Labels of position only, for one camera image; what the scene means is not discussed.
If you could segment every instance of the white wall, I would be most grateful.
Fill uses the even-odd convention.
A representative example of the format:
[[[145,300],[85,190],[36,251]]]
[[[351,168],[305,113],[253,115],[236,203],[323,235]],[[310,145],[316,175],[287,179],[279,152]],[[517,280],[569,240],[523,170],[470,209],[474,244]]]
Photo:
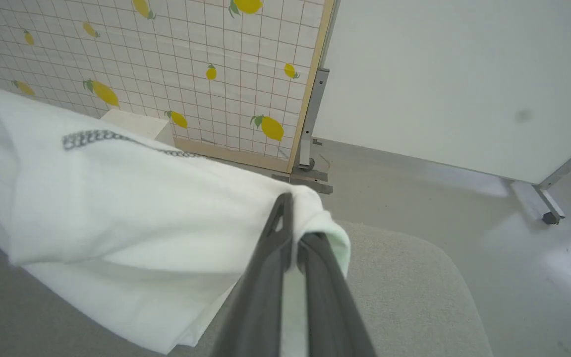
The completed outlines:
[[[314,135],[539,183],[571,157],[571,0],[342,0]]]

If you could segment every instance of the wooden frame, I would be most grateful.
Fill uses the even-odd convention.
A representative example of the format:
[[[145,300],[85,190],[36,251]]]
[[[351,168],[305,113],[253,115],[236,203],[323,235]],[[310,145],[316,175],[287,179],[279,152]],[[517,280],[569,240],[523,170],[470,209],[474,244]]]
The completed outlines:
[[[308,106],[310,104],[310,95],[312,93],[312,86],[314,86],[315,75],[321,55],[323,54],[323,47],[327,38],[327,29],[332,18],[332,10],[334,9],[335,0],[326,0],[323,7],[323,14],[321,16],[321,24],[319,26],[319,36],[317,43],[314,47],[314,54],[312,55],[312,63],[310,65],[310,75],[308,76],[308,83],[305,86],[305,94],[303,95],[303,105],[301,106],[301,113],[299,114],[299,124],[296,126],[296,134],[294,134],[294,144],[292,144],[292,151],[290,152],[290,160],[288,161],[287,170],[288,174],[292,174],[294,168],[294,161],[296,160],[297,150],[299,149],[299,141],[301,140],[301,132],[303,131],[303,123],[305,122],[305,115],[308,113]]]
[[[242,163],[245,165],[251,165],[254,167],[261,167],[263,169],[275,170],[278,172],[286,172],[287,174],[291,174],[292,169],[294,168],[294,161],[296,160],[297,150],[299,149],[299,141],[301,140],[303,123],[305,122],[305,115],[308,111],[308,106],[310,104],[310,95],[312,93],[312,86],[314,85],[315,75],[317,72],[317,68],[319,67],[321,55],[323,53],[324,43],[327,37],[327,30],[329,28],[334,5],[335,5],[335,0],[326,0],[325,5],[323,7],[323,14],[321,16],[321,22],[319,27],[319,35],[317,37],[317,42],[314,47],[314,53],[312,55],[312,62],[310,64],[310,75],[308,76],[308,82],[306,83],[305,86],[305,92],[303,95],[303,104],[301,104],[301,113],[299,114],[299,122],[297,122],[296,132],[294,134],[294,141],[292,143],[292,150],[290,151],[290,159],[288,161],[279,160],[277,158],[271,158],[268,156],[261,156],[258,154],[252,154],[251,152],[232,151],[224,147],[208,145],[202,142],[195,142],[191,140],[184,140],[177,137],[175,138],[175,146],[184,151],[195,152],[196,154],[203,154],[205,156],[210,156],[213,158],[233,161],[235,163]]]
[[[263,169],[286,172],[287,161],[271,158],[270,156],[261,156],[246,151],[232,151],[225,147],[204,144],[192,140],[175,137],[175,147],[188,152],[209,156],[211,158],[233,161],[234,163],[242,163]]]

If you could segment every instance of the metal bracket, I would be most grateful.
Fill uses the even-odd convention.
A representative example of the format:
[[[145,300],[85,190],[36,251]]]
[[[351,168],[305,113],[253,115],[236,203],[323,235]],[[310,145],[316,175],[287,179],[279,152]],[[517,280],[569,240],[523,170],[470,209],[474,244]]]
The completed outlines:
[[[557,202],[553,200],[552,196],[550,196],[548,189],[552,187],[552,185],[555,185],[557,181],[559,181],[563,176],[566,176],[570,171],[571,158],[566,161],[565,164],[561,165],[557,171],[552,172],[552,174],[540,184],[532,185],[537,194],[539,194],[539,197],[541,197],[550,210],[550,212],[544,214],[542,217],[542,220],[546,224],[559,224],[559,221],[565,218],[564,212],[558,206]]]
[[[329,70],[326,68],[318,68],[314,77],[314,85],[310,94],[310,103],[308,111],[305,113],[305,122],[303,123],[303,131],[301,132],[301,140],[299,141],[299,167],[302,170],[311,170],[314,167],[314,160],[310,158],[310,145],[312,144],[312,131],[317,121],[323,92],[329,77]]]
[[[272,178],[292,183],[292,185],[305,185],[320,194],[331,194],[334,192],[333,186],[322,182],[327,182],[327,174],[317,170],[302,170],[294,168],[294,171],[290,176],[272,175]]]
[[[566,176],[571,171],[571,158],[568,161],[565,161],[565,164],[561,165],[557,171],[552,172],[548,178],[543,180],[538,186],[542,190],[547,190],[552,185],[557,183],[563,176]]]

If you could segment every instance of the grid pattern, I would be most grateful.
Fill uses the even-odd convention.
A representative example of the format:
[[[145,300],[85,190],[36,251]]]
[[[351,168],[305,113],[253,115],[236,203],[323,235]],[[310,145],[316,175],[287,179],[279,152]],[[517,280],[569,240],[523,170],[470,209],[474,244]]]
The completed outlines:
[[[96,118],[173,111],[176,136],[288,160],[324,0],[254,2],[0,0],[0,88]]]

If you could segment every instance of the caster wheel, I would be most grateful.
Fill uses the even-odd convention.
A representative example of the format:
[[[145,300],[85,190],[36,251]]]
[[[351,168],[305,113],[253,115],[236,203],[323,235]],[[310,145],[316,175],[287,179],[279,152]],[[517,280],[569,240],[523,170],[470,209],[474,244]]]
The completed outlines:
[[[542,220],[545,224],[548,224],[548,226],[550,224],[559,224],[559,220],[552,214],[552,212],[544,214]]]
[[[310,158],[310,164],[308,166],[300,166],[301,171],[308,172],[314,169],[314,159]]]

